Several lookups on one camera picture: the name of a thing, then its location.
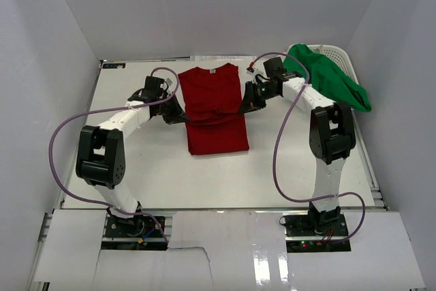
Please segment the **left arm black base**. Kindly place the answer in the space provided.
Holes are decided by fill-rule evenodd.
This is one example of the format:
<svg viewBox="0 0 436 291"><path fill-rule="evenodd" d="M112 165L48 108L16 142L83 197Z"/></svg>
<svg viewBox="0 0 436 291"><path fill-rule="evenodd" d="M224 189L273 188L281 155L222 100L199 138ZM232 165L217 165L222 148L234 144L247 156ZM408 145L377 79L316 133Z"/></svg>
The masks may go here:
<svg viewBox="0 0 436 291"><path fill-rule="evenodd" d="M168 246L159 229L165 231L166 218L135 216L121 218L107 214L101 248L123 251L165 251Z"/></svg>

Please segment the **green t shirt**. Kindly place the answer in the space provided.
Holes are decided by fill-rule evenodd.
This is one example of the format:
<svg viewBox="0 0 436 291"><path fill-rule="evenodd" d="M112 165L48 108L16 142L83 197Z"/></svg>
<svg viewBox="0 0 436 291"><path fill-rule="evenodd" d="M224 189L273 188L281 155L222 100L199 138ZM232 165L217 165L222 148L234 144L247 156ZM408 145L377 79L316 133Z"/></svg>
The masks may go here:
<svg viewBox="0 0 436 291"><path fill-rule="evenodd" d="M329 45L294 44L283 62L289 72L309 77L309 83L323 96L345 102L360 112L372 111L366 90L358 84L347 53Z"/></svg>

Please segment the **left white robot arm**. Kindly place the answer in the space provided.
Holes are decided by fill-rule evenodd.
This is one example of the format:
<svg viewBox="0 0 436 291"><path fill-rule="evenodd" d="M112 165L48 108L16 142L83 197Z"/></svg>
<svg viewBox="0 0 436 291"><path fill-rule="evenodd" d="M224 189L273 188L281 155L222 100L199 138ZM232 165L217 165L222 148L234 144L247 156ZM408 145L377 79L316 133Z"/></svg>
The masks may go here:
<svg viewBox="0 0 436 291"><path fill-rule="evenodd" d="M76 175L93 186L109 204L108 212L123 225L137 226L140 203L123 178L126 173L125 140L151 118L166 124L189 122L167 80L147 76L144 87L127 100L125 109L99 125L82 128L78 143Z"/></svg>

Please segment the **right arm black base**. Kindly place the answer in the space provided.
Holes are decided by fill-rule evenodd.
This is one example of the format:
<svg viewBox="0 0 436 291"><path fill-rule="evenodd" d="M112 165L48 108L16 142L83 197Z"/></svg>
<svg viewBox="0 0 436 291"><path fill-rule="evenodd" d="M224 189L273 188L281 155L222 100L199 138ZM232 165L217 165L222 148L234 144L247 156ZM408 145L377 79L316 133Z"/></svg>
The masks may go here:
<svg viewBox="0 0 436 291"><path fill-rule="evenodd" d="M285 228L285 240L289 254L350 252L350 241L341 241L348 236L344 214L326 227L316 228L307 215L283 215L279 224Z"/></svg>

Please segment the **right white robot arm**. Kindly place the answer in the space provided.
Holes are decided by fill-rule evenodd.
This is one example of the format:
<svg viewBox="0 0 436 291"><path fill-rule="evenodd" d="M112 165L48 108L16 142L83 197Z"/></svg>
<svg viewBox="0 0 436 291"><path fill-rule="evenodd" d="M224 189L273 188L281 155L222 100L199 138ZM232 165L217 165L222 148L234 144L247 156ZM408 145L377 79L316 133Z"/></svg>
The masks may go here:
<svg viewBox="0 0 436 291"><path fill-rule="evenodd" d="M280 96L290 100L292 108L308 114L309 148L316 160L316 172L313 195L307 201L307 216L316 231L329 229L340 216L341 174L356 146L350 105L323 96L310 86L307 69L289 72L279 57L265 61L263 71L251 64L247 72L253 79L245 83L239 113L261 110L268 99Z"/></svg>

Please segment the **red t shirt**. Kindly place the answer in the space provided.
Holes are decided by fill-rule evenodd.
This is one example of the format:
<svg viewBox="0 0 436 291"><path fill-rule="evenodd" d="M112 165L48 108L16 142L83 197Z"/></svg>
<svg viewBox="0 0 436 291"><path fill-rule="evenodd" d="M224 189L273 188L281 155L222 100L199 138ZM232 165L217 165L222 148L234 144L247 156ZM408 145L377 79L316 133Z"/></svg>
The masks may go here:
<svg viewBox="0 0 436 291"><path fill-rule="evenodd" d="M193 156L249 150L238 66L195 67L178 75L189 122L188 151Z"/></svg>

